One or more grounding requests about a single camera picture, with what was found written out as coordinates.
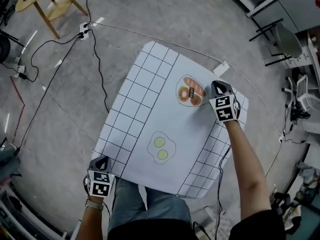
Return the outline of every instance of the red wire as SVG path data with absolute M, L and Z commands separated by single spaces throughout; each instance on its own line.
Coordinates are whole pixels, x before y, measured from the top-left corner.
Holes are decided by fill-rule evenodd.
M 19 124 L 20 124 L 20 119 L 21 119 L 22 113 L 24 112 L 24 109 L 25 109 L 25 106 L 26 106 L 26 105 L 25 105 L 25 103 L 24 103 L 24 101 L 23 101 L 23 99 L 22 99 L 22 97 L 21 97 L 21 95 L 20 95 L 20 93 L 19 93 L 19 91 L 18 91 L 18 89 L 17 89 L 17 87 L 16 87 L 16 84 L 15 84 L 14 80 L 12 79 L 12 76 L 10 76 L 10 79 L 11 79 L 11 82 L 12 82 L 13 87 L 14 87 L 14 89 L 15 89 L 15 92 L 18 94 L 18 97 L 19 97 L 20 101 L 21 101 L 22 104 L 23 104 L 23 107 L 22 107 L 21 112 L 20 112 L 20 115 L 19 115 L 18 123 L 17 123 L 16 128 L 15 128 L 15 131 L 14 131 L 13 141 L 12 141 L 12 143 L 13 143 L 13 142 L 15 142 L 16 135 L 17 135 L 17 130 L 18 130 L 18 127 L 19 127 Z

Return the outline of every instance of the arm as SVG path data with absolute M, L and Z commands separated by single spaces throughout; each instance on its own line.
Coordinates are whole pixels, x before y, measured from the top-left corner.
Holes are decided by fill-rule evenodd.
M 96 196 L 90 196 L 89 199 L 97 204 L 102 204 L 104 200 Z M 76 240 L 102 240 L 101 223 L 102 211 L 92 207 L 86 207 Z
M 227 121 L 224 124 L 232 147 L 243 220 L 271 209 L 268 187 L 264 170 L 240 125 L 236 121 Z

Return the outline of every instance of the white chair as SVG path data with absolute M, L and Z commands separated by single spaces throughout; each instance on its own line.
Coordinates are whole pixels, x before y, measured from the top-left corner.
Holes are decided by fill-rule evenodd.
M 290 87 L 289 88 L 282 88 L 281 91 L 282 92 L 287 92 L 287 93 L 290 94 L 289 104 L 285 104 L 284 105 L 286 108 L 290 108 L 292 106 L 292 104 L 293 105 L 296 104 L 296 99 L 295 99 L 296 91 L 295 91 L 295 87 L 294 87 L 294 84 L 292 82 L 292 79 L 290 77 L 286 77 L 285 80 L 289 81 Z
M 320 98 L 308 93 L 308 76 L 306 74 L 296 83 L 296 100 L 301 104 L 304 112 L 309 109 L 315 109 L 312 105 L 312 100 L 320 103 Z

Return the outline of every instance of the black and white marker cube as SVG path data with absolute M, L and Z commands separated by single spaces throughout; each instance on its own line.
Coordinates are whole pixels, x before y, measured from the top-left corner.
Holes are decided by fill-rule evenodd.
M 87 175 L 89 196 L 108 197 L 114 181 L 115 175 L 112 173 L 103 173 L 89 169 Z
M 237 120 L 238 103 L 234 94 L 209 100 L 218 122 Z

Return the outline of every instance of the gray floor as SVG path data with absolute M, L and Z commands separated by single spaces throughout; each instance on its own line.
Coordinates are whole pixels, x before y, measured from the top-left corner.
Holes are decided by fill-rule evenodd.
M 86 0 L 78 0 L 83 6 Z M 41 0 L 45 6 L 49 0 Z M 234 65 L 257 88 L 268 105 L 276 122 L 284 125 L 285 85 L 288 71 L 283 64 L 265 67 L 270 58 L 268 43 L 264 38 L 248 42 L 255 34 L 256 26 L 244 10 L 233 0 L 88 0 L 92 20 L 104 17 L 102 23 L 128 28 L 146 35 L 158 37 L 182 46 L 201 51 Z M 79 24 L 87 20 L 72 5 L 66 16 L 53 25 L 61 35 L 61 42 L 78 33 Z M 91 27 L 97 38 L 97 53 L 101 58 L 104 86 L 108 92 L 107 103 L 112 105 L 134 55 L 150 38 L 121 29 L 98 25 Z M 54 38 L 50 30 L 32 6 L 15 13 L 5 31 L 25 43 L 37 30 L 33 40 L 22 55 L 30 78 L 36 70 L 30 65 L 31 55 L 43 42 Z M 22 178 L 14 184 L 25 200 L 45 219 L 64 231 L 72 231 L 83 215 L 86 195 L 83 177 L 90 162 L 90 153 L 107 117 L 104 94 L 98 72 L 98 60 L 94 56 L 92 35 L 79 41 L 63 62 L 38 111 L 32 127 L 24 140 L 19 157 Z M 25 108 L 14 143 L 20 145 L 44 89 L 56 70 L 55 65 L 67 53 L 70 43 L 64 46 L 48 43 L 33 58 L 39 67 L 35 83 L 14 79 Z M 212 70 L 217 62 L 186 49 L 168 45 L 204 67 Z M 21 48 L 12 44 L 11 56 Z M 260 158 L 265 173 L 269 170 L 279 149 L 278 129 L 272 116 L 254 89 L 233 69 L 222 78 L 230 82 L 249 98 L 249 110 L 245 134 Z M 0 120 L 5 128 L 10 113 L 6 135 L 13 139 L 22 103 L 11 81 L 1 78 L 2 100 Z M 302 132 L 292 133 L 292 139 L 303 140 Z M 286 142 L 267 176 L 270 191 L 274 185 L 283 190 L 294 170 L 294 164 L 303 154 L 304 145 Z M 202 222 L 207 218 L 205 206 L 217 203 L 217 182 L 202 199 L 186 200 L 193 219 Z M 239 193 L 233 165 L 230 159 L 225 165 L 221 185 L 221 201 L 226 216 L 233 224 L 240 220 Z M 111 207 L 112 199 L 106 201 Z M 108 228 L 108 215 L 103 212 L 103 232 Z

